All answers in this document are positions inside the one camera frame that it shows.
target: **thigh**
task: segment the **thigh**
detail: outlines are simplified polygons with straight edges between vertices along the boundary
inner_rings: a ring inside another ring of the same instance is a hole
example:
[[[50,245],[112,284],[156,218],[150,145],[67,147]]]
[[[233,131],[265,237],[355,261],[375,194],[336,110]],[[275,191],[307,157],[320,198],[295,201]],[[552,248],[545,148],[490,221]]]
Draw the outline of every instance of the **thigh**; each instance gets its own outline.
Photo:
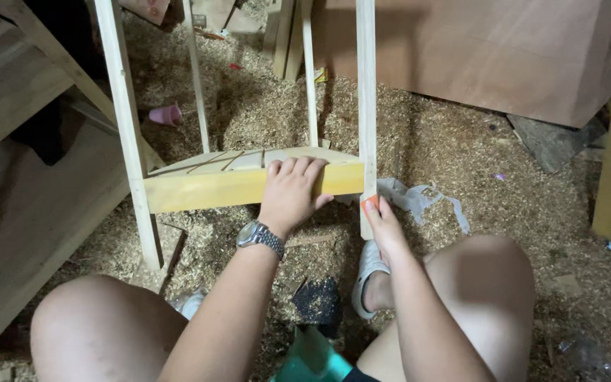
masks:
[[[44,381],[156,381],[187,320],[161,296],[111,277],[89,276],[52,291],[31,330]]]
[[[522,250],[509,239],[472,237],[428,256],[425,267],[440,299],[497,381],[524,381],[534,279]],[[361,355],[358,367],[382,381],[403,381],[399,346],[393,322]]]

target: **orange sanding block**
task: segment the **orange sanding block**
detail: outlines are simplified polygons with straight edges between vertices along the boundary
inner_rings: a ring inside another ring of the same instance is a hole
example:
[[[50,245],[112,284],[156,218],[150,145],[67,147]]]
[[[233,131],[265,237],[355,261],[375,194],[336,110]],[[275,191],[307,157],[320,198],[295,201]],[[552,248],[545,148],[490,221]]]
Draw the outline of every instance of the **orange sanding block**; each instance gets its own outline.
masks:
[[[362,208],[362,211],[365,212],[365,216],[367,217],[367,220],[369,220],[369,215],[367,214],[367,209],[365,208],[365,204],[367,201],[374,203],[374,207],[376,207],[376,209],[379,209],[379,195],[374,194],[372,196],[369,196],[369,198],[366,198],[365,200],[360,202],[360,208]]]

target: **watch face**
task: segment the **watch face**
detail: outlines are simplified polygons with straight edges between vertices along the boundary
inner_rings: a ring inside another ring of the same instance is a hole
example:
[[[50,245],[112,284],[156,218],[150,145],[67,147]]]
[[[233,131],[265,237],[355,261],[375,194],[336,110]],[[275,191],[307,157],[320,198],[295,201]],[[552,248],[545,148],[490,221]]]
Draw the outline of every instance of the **watch face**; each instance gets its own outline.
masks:
[[[240,234],[237,235],[237,244],[242,245],[244,242],[249,240],[251,235],[253,235],[254,231],[256,230],[257,225],[258,224],[256,224],[256,221],[250,221],[247,223],[240,231]]]

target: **black shorts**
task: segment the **black shorts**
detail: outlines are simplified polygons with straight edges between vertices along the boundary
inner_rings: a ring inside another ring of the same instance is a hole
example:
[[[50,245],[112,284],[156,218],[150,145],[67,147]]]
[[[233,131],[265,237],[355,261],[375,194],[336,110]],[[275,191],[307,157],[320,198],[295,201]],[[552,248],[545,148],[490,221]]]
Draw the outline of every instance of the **black shorts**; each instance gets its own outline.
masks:
[[[353,368],[342,382],[379,382],[378,379],[369,377],[358,368]]]

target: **wristwatch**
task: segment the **wristwatch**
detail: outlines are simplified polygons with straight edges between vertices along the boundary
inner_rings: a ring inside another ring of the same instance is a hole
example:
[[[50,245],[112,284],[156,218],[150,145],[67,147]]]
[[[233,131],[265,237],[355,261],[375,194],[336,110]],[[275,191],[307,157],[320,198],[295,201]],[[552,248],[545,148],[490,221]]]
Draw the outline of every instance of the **wristwatch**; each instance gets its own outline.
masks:
[[[284,243],[279,237],[273,235],[265,224],[258,220],[252,220],[247,223],[239,235],[237,235],[237,246],[241,248],[249,247],[254,244],[264,244],[275,251],[277,256],[282,261],[284,256]]]

